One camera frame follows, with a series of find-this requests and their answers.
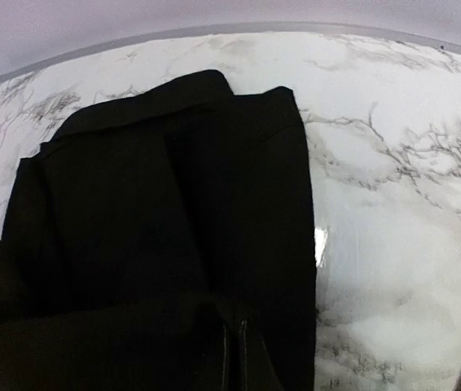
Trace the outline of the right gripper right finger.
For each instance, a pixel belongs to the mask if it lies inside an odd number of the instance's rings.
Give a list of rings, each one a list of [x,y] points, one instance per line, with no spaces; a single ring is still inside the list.
[[[246,391],[283,391],[284,387],[274,369],[264,336],[256,320],[239,320],[239,389]]]

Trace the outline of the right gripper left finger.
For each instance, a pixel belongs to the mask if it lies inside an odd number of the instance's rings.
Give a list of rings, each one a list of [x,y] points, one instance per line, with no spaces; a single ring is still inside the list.
[[[198,390],[229,390],[232,373],[233,332],[216,315],[198,320],[202,353],[197,372]]]

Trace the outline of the black long sleeve shirt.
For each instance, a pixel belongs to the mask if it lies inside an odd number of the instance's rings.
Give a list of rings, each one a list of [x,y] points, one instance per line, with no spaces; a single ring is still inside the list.
[[[0,390],[198,390],[198,320],[264,336],[314,387],[314,211],[283,86],[218,71],[72,114],[21,160],[0,236]]]

